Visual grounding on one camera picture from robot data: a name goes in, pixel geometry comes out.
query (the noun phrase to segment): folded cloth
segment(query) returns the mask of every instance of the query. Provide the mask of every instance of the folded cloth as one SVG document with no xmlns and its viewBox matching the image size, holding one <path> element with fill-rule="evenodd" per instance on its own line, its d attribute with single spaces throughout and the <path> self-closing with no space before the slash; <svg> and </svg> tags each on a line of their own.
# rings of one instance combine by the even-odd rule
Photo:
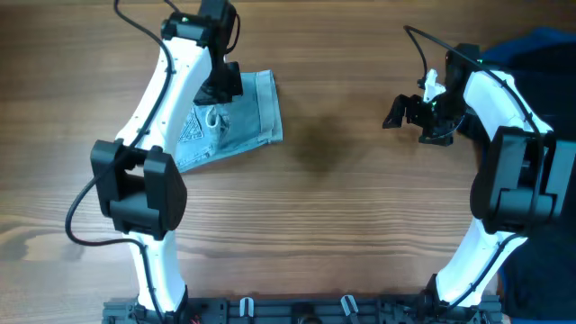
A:
<svg viewBox="0 0 576 324">
<path fill-rule="evenodd" d="M 282 141 L 280 105 L 272 71 L 242 73 L 244 95 L 231 103 L 191 107 L 175 162 L 183 173 L 264 144 Z"/>
</svg>

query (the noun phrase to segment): wooden table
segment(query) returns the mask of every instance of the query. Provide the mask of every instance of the wooden table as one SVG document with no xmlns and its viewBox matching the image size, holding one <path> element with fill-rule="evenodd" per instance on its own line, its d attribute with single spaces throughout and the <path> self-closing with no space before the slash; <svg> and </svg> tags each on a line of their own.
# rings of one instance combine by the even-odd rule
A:
<svg viewBox="0 0 576 324">
<path fill-rule="evenodd" d="M 169 15 L 158 2 L 123 10 L 158 31 Z M 135 109 L 158 48 L 109 1 L 0 4 L 0 322 L 96 323 L 102 302 L 137 293 L 129 250 L 72 244 L 65 213 L 90 178 L 95 140 L 112 140 Z M 402 25 L 483 48 L 540 25 L 576 31 L 571 1 L 235 6 L 232 58 L 274 71 L 284 142 L 184 175 L 178 251 L 191 296 L 417 292 L 470 223 L 477 166 L 460 136 L 440 148 L 419 145 L 415 127 L 381 130 L 396 95 L 419 93 Z M 442 75 L 445 52 L 422 44 Z M 119 235 L 95 193 L 74 229 Z"/>
</svg>

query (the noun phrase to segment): wooden surface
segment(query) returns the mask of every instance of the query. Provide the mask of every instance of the wooden surface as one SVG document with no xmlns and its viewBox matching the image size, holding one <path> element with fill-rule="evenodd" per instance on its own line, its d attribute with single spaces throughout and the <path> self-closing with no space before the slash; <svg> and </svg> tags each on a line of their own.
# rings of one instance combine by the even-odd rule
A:
<svg viewBox="0 0 576 324">
<path fill-rule="evenodd" d="M 124 12 L 157 31 L 162 4 Z M 0 322 L 96 323 L 137 293 L 128 247 L 83 248 L 63 224 L 95 140 L 135 109 L 158 48 L 104 0 L 0 4 Z M 195 12 L 197 4 L 181 4 Z M 471 214 L 473 145 L 381 130 L 418 93 L 412 24 L 483 48 L 546 25 L 576 31 L 571 1 L 238 1 L 232 58 L 272 69 L 284 142 L 184 176 L 180 267 L 192 296 L 414 293 L 454 253 Z M 444 51 L 422 41 L 431 67 Z M 91 193 L 85 239 L 117 237 Z"/>
</svg>

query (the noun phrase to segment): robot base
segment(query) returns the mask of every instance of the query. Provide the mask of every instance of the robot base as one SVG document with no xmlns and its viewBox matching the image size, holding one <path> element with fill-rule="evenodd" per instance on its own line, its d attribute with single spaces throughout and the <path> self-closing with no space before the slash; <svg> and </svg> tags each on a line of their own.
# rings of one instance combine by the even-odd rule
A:
<svg viewBox="0 0 576 324">
<path fill-rule="evenodd" d="M 384 295 L 358 299 L 297 299 L 241 301 L 192 298 L 183 302 L 176 313 L 165 314 L 166 324 L 413 324 L 417 295 Z M 427 324 L 500 324 L 498 296 L 483 296 L 480 305 L 456 307 L 436 317 L 426 317 Z M 137 305 L 135 299 L 104 304 L 103 324 L 158 323 L 154 311 Z"/>
</svg>

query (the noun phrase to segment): wood grain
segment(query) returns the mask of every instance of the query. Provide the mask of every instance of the wood grain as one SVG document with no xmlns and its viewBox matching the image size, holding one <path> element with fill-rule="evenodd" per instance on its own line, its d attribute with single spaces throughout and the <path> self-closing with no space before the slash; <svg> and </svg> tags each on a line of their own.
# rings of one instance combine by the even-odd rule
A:
<svg viewBox="0 0 576 324">
<path fill-rule="evenodd" d="M 157 30 L 169 9 L 149 2 L 123 8 Z M 178 253 L 192 296 L 416 292 L 470 223 L 476 162 L 461 137 L 437 148 L 410 126 L 381 130 L 422 72 L 401 26 L 484 48 L 540 25 L 576 31 L 570 1 L 235 5 L 232 58 L 274 71 L 284 142 L 184 175 Z M 442 69 L 444 51 L 422 44 Z M 63 220 L 90 177 L 94 141 L 128 120 L 157 54 L 108 1 L 0 7 L 0 322 L 96 323 L 102 302 L 137 293 L 127 247 L 76 246 Z M 94 193 L 74 228 L 118 236 Z"/>
</svg>

